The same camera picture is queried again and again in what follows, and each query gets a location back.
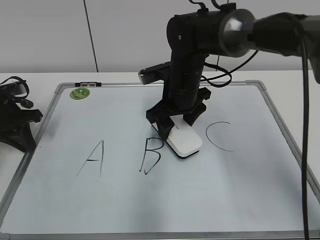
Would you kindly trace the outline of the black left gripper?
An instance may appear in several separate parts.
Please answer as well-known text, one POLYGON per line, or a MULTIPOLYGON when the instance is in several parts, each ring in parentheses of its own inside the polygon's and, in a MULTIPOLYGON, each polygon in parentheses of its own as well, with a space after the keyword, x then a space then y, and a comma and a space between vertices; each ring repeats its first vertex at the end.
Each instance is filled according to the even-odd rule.
POLYGON ((39 123, 43 114, 39 109, 21 110, 14 100, 3 94, 16 97, 26 92, 21 83, 8 83, 0 87, 0 141, 23 153, 31 153, 37 145, 28 122, 39 123))

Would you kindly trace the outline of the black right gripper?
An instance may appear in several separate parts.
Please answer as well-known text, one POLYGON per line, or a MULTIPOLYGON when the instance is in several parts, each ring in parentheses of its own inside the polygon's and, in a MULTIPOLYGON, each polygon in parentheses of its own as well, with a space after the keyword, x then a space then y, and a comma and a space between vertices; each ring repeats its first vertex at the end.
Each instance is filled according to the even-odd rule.
POLYGON ((170 71, 164 81, 162 100, 146 111, 149 122, 156 122, 158 134, 166 140, 174 127, 170 116, 183 115, 183 120, 192 126, 206 110, 203 100, 210 98, 211 92, 199 88, 203 73, 205 54, 192 54, 183 58, 171 57, 170 71))

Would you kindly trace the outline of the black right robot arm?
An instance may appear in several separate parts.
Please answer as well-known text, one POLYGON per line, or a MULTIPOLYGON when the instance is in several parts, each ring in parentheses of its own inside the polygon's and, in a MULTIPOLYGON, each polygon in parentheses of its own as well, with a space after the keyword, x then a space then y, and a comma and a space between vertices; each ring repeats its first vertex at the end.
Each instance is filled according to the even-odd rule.
POLYGON ((315 80, 320 79, 320 18, 282 12, 256 19, 247 9, 225 4, 219 11, 207 9, 175 15, 166 27, 170 61, 139 72, 144 85, 162 80, 162 99, 146 112, 166 140, 181 115, 189 125, 206 110, 210 91, 200 88, 209 55, 240 58, 250 50, 306 57, 315 80))

